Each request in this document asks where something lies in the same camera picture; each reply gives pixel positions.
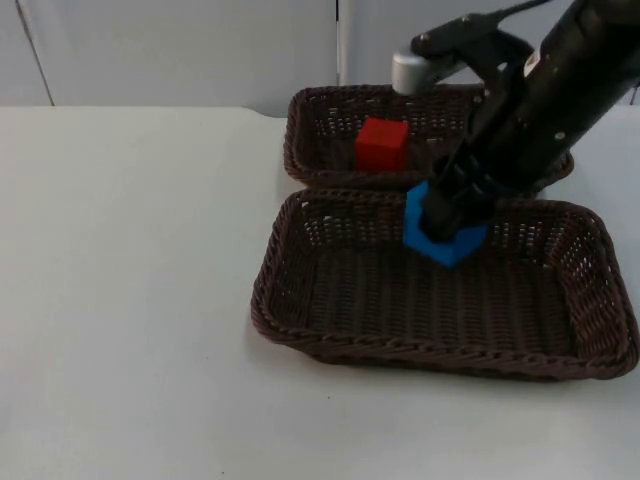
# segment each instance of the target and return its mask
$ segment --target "blue block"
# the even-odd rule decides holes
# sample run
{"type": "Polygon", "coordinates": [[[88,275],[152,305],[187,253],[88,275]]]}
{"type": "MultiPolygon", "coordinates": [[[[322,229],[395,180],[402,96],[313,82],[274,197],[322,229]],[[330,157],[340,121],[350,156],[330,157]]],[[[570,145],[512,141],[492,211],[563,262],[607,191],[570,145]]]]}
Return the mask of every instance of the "blue block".
{"type": "Polygon", "coordinates": [[[407,247],[447,267],[453,267],[482,245],[487,237],[487,226],[462,228],[456,234],[453,242],[432,242],[420,229],[420,216],[422,215],[420,201],[428,192],[427,182],[423,182],[407,192],[403,242],[407,247]]]}

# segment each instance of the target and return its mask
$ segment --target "red cube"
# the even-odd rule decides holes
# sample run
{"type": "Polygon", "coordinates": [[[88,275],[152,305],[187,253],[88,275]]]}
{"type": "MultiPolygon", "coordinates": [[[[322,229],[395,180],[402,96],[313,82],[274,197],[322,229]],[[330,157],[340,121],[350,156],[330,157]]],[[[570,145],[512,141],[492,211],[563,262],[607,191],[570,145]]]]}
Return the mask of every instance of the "red cube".
{"type": "Polygon", "coordinates": [[[368,118],[356,138],[356,170],[399,172],[407,167],[409,125],[368,118]]]}

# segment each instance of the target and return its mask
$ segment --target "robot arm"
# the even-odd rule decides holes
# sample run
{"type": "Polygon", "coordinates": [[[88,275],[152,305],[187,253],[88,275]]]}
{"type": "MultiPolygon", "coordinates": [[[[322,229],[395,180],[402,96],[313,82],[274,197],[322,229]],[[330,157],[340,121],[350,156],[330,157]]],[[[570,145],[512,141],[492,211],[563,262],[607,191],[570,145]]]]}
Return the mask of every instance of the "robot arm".
{"type": "Polygon", "coordinates": [[[420,227],[435,242],[485,222],[496,199],[529,189],[640,81],[640,1],[575,0],[539,51],[498,29],[506,16],[547,1],[462,17],[394,56],[401,94],[464,66],[486,86],[422,200],[420,227]]]}

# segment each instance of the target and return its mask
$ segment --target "cable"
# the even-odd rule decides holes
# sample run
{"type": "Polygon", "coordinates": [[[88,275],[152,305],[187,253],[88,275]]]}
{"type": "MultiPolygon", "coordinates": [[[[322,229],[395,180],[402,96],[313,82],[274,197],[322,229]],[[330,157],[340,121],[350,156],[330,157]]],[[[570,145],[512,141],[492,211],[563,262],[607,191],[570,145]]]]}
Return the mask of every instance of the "cable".
{"type": "Polygon", "coordinates": [[[498,21],[502,21],[511,15],[515,15],[516,13],[524,12],[525,10],[530,10],[535,7],[539,7],[540,5],[544,5],[545,3],[553,2],[553,0],[528,0],[527,2],[520,3],[518,5],[514,5],[513,7],[503,8],[502,10],[498,10],[495,12],[498,21]]]}

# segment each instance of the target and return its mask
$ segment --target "wicker basket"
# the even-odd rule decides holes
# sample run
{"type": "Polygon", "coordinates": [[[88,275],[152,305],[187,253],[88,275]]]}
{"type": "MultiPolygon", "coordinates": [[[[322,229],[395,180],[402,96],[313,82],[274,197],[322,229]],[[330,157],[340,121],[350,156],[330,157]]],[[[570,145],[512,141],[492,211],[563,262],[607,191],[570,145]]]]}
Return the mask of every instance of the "wicker basket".
{"type": "Polygon", "coordinates": [[[591,211],[519,200],[455,269],[402,245],[405,196],[307,190],[255,282],[262,335],[332,363],[526,379],[608,379],[638,361],[611,239],[591,211]]]}
{"type": "MultiPolygon", "coordinates": [[[[310,187],[407,190],[429,177],[433,162],[455,148],[474,98],[482,92],[477,85],[442,85],[415,97],[396,95],[390,86],[302,90],[289,106],[285,169],[310,187]],[[354,142],[367,117],[409,122],[407,171],[354,171],[354,142]]],[[[567,154],[535,191],[572,170],[573,159],[567,154]]]]}

